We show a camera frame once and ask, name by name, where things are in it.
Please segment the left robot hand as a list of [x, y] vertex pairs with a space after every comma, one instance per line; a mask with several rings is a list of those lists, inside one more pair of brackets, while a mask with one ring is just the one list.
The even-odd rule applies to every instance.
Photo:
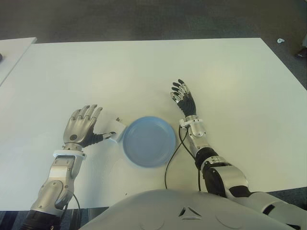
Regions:
[[109, 139], [116, 134], [114, 131], [102, 134], [94, 133], [94, 126], [102, 109], [102, 107], [93, 104], [86, 105], [72, 113], [63, 134], [64, 150], [81, 151], [87, 146]]

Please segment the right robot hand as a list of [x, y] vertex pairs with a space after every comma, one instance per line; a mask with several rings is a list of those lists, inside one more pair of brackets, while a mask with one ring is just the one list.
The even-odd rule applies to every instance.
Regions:
[[170, 96], [185, 117], [197, 115], [195, 101], [187, 84], [181, 79], [178, 79], [177, 82], [173, 82], [172, 84]]

